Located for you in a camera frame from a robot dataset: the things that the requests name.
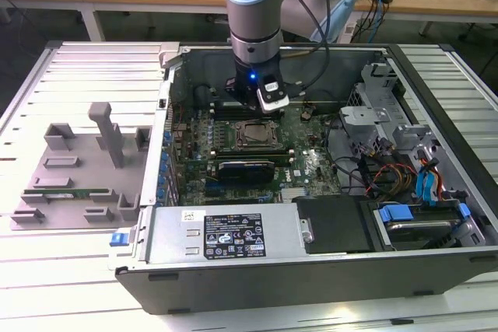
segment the white sticker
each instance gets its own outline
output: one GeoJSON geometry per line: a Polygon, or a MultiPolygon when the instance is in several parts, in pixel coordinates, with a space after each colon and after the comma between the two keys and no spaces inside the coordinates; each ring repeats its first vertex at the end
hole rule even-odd
{"type": "Polygon", "coordinates": [[[45,194],[44,196],[49,200],[75,198],[73,194],[45,194]]]}
{"type": "Polygon", "coordinates": [[[270,93],[279,89],[279,84],[277,82],[268,83],[265,85],[265,88],[270,93]]]}
{"type": "Polygon", "coordinates": [[[204,220],[205,210],[183,210],[181,212],[182,222],[201,222],[204,220]]]}

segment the motherboard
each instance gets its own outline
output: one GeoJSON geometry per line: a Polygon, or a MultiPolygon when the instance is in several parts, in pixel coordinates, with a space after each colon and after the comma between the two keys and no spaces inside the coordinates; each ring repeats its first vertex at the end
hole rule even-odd
{"type": "Polygon", "coordinates": [[[171,143],[163,151],[170,154],[180,205],[282,203],[340,193],[324,148],[330,115],[303,118],[302,104],[267,117],[180,105],[173,113],[171,143]]]}

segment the blue release tab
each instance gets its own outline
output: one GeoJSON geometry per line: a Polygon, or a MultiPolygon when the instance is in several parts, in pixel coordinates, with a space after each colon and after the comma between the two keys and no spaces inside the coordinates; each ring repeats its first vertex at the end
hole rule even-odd
{"type": "Polygon", "coordinates": [[[413,219],[410,207],[406,204],[386,205],[379,210],[382,221],[411,221],[413,219]]]}
{"type": "Polygon", "coordinates": [[[429,173],[426,179],[426,185],[423,187],[423,200],[429,203],[429,206],[434,206],[436,202],[432,199],[431,191],[434,183],[434,174],[429,173]]]}
{"type": "Polygon", "coordinates": [[[112,234],[112,237],[110,238],[110,246],[128,246],[130,245],[128,243],[128,237],[129,234],[127,233],[122,233],[122,232],[115,232],[112,234]]]}
{"type": "Polygon", "coordinates": [[[464,219],[467,219],[470,217],[470,209],[468,208],[467,204],[461,203],[458,205],[460,208],[460,213],[464,217],[464,219]]]}

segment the green circuit board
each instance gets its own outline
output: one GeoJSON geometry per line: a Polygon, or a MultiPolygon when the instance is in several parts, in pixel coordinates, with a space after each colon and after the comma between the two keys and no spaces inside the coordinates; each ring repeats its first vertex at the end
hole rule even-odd
{"type": "MultiPolygon", "coordinates": [[[[280,193],[283,188],[297,187],[304,188],[309,195],[340,193],[338,178],[331,170],[323,147],[326,118],[301,121],[302,110],[302,106],[287,107],[278,120],[253,121],[214,121],[208,111],[184,113],[182,122],[174,126],[180,204],[278,203],[283,202],[280,193]],[[254,131],[251,125],[257,126],[257,130],[254,131]],[[249,143],[249,150],[251,147],[258,149],[261,140],[250,136],[259,135],[263,125],[272,133],[268,136],[272,150],[293,150],[292,156],[273,156],[271,161],[283,157],[291,162],[283,166],[275,163],[273,181],[264,185],[225,186],[218,183],[216,167],[220,162],[230,161],[230,157],[213,159],[212,152],[240,150],[241,126],[246,126],[244,144],[249,143]]],[[[261,152],[257,155],[245,152],[243,160],[262,160],[267,159],[266,156],[261,156],[261,152]]]]}

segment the desk leg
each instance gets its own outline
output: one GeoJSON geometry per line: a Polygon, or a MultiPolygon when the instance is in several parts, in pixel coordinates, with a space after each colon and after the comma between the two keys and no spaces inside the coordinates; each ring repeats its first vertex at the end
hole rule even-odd
{"type": "Polygon", "coordinates": [[[351,16],[348,18],[348,22],[345,24],[344,29],[342,29],[341,33],[337,37],[337,43],[340,44],[349,44],[351,43],[352,35],[355,32],[356,24],[361,19],[361,12],[353,12],[351,16]]]}
{"type": "Polygon", "coordinates": [[[433,22],[432,21],[425,21],[423,24],[422,24],[422,27],[420,27],[419,29],[419,34],[421,37],[424,37],[425,35],[427,35],[427,33],[429,32],[429,29],[430,27],[433,25],[433,22]]]}
{"type": "Polygon", "coordinates": [[[82,9],[81,16],[86,26],[86,31],[92,42],[104,42],[106,40],[103,35],[102,26],[100,25],[99,15],[92,9],[82,9]]]}
{"type": "Polygon", "coordinates": [[[0,8],[0,23],[10,23],[10,16],[7,13],[7,8],[0,8]]]}

